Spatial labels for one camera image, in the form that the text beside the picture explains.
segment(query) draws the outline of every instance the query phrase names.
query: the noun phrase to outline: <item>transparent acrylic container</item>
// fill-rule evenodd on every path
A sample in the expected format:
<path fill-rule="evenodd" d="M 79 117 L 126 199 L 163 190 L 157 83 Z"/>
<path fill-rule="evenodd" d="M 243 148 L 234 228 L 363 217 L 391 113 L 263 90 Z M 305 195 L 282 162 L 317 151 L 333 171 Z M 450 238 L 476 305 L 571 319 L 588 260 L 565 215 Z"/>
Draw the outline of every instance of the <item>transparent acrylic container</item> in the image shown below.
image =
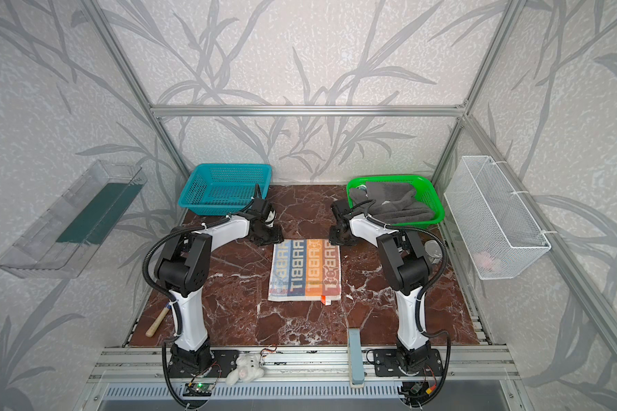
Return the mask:
<path fill-rule="evenodd" d="M 551 249 L 489 156 L 462 156 L 444 197 L 480 279 L 514 278 Z"/>
<path fill-rule="evenodd" d="M 139 166 L 94 162 L 0 255 L 0 268 L 21 278 L 76 278 L 146 182 Z"/>

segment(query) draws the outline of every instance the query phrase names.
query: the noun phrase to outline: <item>blue rectangular object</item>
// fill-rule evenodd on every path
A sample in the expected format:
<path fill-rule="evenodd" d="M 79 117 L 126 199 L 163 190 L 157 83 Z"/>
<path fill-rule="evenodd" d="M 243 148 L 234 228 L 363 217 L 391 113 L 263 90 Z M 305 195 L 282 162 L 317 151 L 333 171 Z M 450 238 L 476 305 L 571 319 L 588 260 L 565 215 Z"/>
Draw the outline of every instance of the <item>blue rectangular object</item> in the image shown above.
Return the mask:
<path fill-rule="evenodd" d="M 199 164 L 189 176 L 178 205 L 199 216 L 224 216 L 246 206 L 256 184 L 265 198 L 270 180 L 269 164 Z"/>
<path fill-rule="evenodd" d="M 350 369 L 350 387 L 362 388 L 365 373 L 361 354 L 361 334 L 358 328 L 347 329 L 347 362 Z"/>

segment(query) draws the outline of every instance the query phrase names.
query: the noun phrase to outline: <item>brown marble table surface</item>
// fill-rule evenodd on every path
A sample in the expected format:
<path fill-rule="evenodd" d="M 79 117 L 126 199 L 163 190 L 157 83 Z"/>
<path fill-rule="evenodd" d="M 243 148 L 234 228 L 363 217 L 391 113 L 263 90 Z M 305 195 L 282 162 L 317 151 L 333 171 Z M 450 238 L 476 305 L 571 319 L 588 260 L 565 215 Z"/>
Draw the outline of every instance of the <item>brown marble table surface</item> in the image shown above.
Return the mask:
<path fill-rule="evenodd" d="M 275 224 L 281 225 L 286 239 L 327 238 L 334 224 L 330 205 L 345 197 L 343 185 L 272 185 L 267 194 L 277 211 Z M 188 212 L 184 223 L 198 225 L 207 219 Z M 440 236 L 438 229 L 432 231 Z M 267 300 L 272 249 L 240 239 L 213 252 L 203 288 L 211 345 L 345 345 L 348 327 L 361 329 L 362 345 L 395 344 L 395 294 L 382 273 L 375 246 L 362 241 L 341 247 L 343 292 L 329 306 L 320 301 Z M 153 337 L 145 335 L 166 303 L 164 296 L 151 293 L 131 346 L 160 346 L 173 334 L 170 313 Z M 426 323 L 429 332 L 448 330 L 453 344 L 478 344 L 451 266 L 427 294 Z M 432 343 L 444 344 L 445 338 Z"/>

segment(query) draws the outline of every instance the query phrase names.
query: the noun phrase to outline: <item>white wire mesh basket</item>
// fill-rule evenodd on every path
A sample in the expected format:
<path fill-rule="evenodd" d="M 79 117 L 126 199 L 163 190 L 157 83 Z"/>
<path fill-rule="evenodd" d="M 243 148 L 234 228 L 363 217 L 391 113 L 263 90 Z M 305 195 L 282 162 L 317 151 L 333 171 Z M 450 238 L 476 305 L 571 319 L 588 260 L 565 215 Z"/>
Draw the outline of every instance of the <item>white wire mesh basket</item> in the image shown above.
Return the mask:
<path fill-rule="evenodd" d="M 480 279 L 514 278 L 551 249 L 489 156 L 462 156 L 445 200 Z"/>

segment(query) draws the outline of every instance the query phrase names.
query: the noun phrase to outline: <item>wall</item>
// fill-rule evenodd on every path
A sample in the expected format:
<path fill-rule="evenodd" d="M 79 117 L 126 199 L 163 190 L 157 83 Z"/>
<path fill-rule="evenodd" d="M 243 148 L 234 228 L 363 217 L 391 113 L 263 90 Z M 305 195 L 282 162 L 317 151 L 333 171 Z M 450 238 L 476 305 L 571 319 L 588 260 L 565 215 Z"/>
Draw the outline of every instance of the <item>wall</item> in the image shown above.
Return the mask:
<path fill-rule="evenodd" d="M 617 311 L 617 1 L 525 8 L 473 114 Z M 487 282 L 464 260 L 537 409 L 617 410 L 617 362 L 548 257 Z"/>
<path fill-rule="evenodd" d="M 0 1 L 0 253 L 97 159 L 148 182 L 77 279 L 0 270 L 0 411 L 68 410 L 148 291 L 148 247 L 184 181 L 98 37 L 66 1 Z"/>
<path fill-rule="evenodd" d="M 505 9 L 505 0 L 100 4 L 154 104 L 461 104 Z M 436 164 L 454 124 L 256 121 L 188 117 L 166 125 L 189 167 L 265 162 L 279 182 L 343 182 L 430 175 L 426 164 Z"/>

